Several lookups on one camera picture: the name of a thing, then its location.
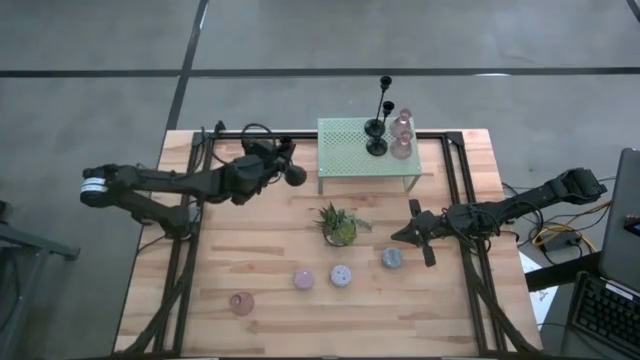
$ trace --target wooden tabletop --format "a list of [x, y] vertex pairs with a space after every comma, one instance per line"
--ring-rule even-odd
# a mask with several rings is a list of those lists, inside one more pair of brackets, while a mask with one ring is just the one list
[[[488, 131], [463, 133], [477, 200], [503, 199]], [[168, 132], [159, 169], [185, 171], [191, 138], [191, 131]], [[434, 213], [451, 205], [441, 144], [420, 141], [424, 173], [410, 194], [403, 192], [401, 178], [358, 178], [325, 180], [320, 196], [316, 142], [296, 143], [294, 163], [308, 172], [304, 185], [294, 188], [280, 181], [244, 206], [205, 206], [182, 355], [476, 355], [457, 241], [433, 241], [437, 265], [426, 268], [420, 249], [389, 238], [409, 221], [408, 199], [419, 199], [423, 210]], [[239, 141], [216, 144], [222, 159], [242, 155]], [[455, 150], [453, 157], [465, 198]], [[171, 205], [179, 201], [176, 195], [153, 197]], [[359, 232], [350, 247], [325, 244], [313, 221], [318, 208], [330, 201], [370, 221], [372, 231]], [[146, 229], [140, 246], [159, 235], [157, 227]], [[540, 347], [514, 239], [504, 235], [492, 243], [489, 258], [500, 306], [527, 340]], [[381, 265], [387, 247], [402, 249], [401, 269]], [[170, 241], [162, 241], [138, 256], [116, 350], [136, 338], [160, 305], [170, 248]], [[338, 264], [352, 269], [353, 281], [346, 288], [329, 281], [330, 270]], [[293, 286], [293, 272], [300, 267], [315, 274], [313, 289]], [[229, 308], [229, 297], [239, 291], [255, 298], [253, 311], [245, 317]], [[488, 312], [483, 310], [494, 348]], [[170, 319], [167, 346], [174, 320]]]

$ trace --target concrete floor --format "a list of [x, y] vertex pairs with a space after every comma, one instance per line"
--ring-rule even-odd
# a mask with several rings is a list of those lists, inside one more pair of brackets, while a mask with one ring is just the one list
[[[0, 70], [179, 69], [197, 5], [5, 0]], [[211, 0], [202, 31], [201, 69], [640, 66], [640, 24], [622, 0]], [[318, 117], [367, 116], [377, 82], [191, 79], [178, 128], [313, 128]], [[77, 262], [49, 264], [22, 359], [111, 350], [140, 226], [80, 204], [81, 171], [153, 166], [176, 83], [0, 78], [0, 198], [16, 208], [12, 223], [82, 247]], [[388, 97], [421, 128], [489, 128], [503, 180], [533, 186], [576, 166], [615, 174], [620, 150], [638, 147], [638, 88], [636, 76], [397, 77]], [[598, 245], [602, 234], [602, 224], [586, 232]], [[569, 297], [563, 288], [548, 320], [564, 321]], [[543, 339], [557, 347], [544, 330]]]

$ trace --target pink ball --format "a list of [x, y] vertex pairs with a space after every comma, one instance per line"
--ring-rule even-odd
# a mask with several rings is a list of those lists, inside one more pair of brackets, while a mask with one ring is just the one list
[[313, 287], [314, 278], [311, 270], [298, 269], [293, 274], [293, 284], [300, 290], [308, 290]]

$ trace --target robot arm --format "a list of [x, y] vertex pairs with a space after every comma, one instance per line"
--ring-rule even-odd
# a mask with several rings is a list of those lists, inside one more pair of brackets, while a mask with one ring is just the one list
[[429, 246], [432, 239], [456, 236], [460, 241], [473, 247], [470, 239], [486, 238], [500, 232], [508, 220], [516, 219], [530, 212], [539, 211], [559, 202], [587, 204], [594, 202], [605, 193], [590, 170], [577, 168], [564, 172], [542, 186], [498, 202], [456, 204], [443, 209], [441, 215], [431, 211], [422, 212], [418, 200], [410, 200], [411, 220], [402, 230], [391, 235], [391, 239], [422, 247], [427, 266], [436, 263], [433, 250]]
[[194, 173], [176, 173], [140, 169], [131, 165], [108, 164], [83, 171], [84, 183], [80, 201], [104, 208], [117, 206], [131, 212], [138, 222], [160, 224], [167, 237], [183, 239], [190, 235], [188, 209], [166, 206], [136, 191], [154, 191], [190, 195], [219, 204], [231, 200], [243, 205], [260, 194], [274, 177], [285, 174], [291, 186], [302, 185], [307, 177], [304, 169], [293, 165], [295, 144], [289, 138], [275, 141], [242, 140], [245, 156], [219, 168]]

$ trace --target succulent plant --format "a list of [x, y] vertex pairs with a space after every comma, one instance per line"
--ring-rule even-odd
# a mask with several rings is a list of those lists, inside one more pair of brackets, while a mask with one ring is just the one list
[[333, 245], [353, 244], [357, 237], [357, 226], [371, 230], [371, 224], [347, 214], [343, 209], [336, 210], [332, 203], [328, 208], [320, 209], [321, 221], [316, 221], [327, 241]]

